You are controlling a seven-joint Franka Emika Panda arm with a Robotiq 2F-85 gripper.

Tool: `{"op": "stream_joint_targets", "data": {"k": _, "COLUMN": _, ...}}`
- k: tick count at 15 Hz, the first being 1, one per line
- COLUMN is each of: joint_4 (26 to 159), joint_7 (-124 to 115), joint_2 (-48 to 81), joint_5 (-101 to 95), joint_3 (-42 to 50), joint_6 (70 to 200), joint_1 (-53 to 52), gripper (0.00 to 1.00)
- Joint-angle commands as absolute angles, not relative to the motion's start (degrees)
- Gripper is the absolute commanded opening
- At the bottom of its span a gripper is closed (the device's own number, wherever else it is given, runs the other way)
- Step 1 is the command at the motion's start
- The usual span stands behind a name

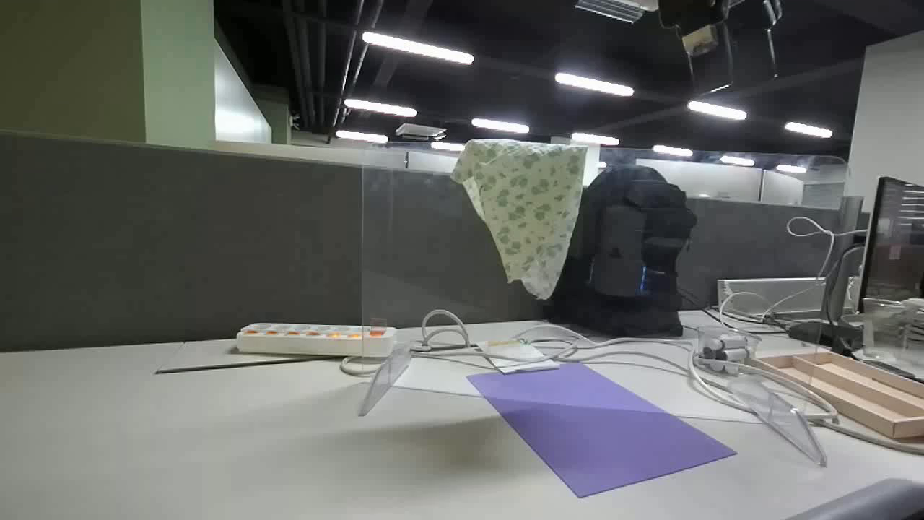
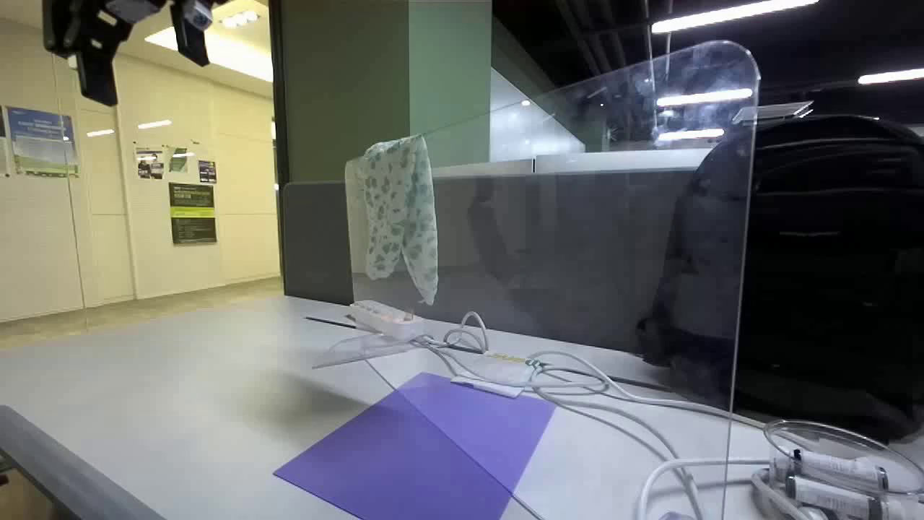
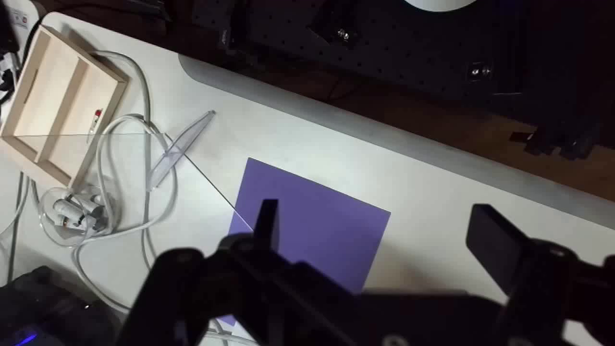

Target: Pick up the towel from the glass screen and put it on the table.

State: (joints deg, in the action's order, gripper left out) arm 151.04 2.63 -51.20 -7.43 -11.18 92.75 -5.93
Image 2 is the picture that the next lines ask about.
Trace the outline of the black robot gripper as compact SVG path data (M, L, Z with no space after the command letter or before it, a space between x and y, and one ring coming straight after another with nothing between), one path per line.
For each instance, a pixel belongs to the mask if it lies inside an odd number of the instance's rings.
M52 54L79 54L81 95L105 106L118 103L112 51L137 24L160 14L167 0L42 0L44 47ZM206 31L213 21L213 0L173 0L171 21L177 50L196 66L209 64Z

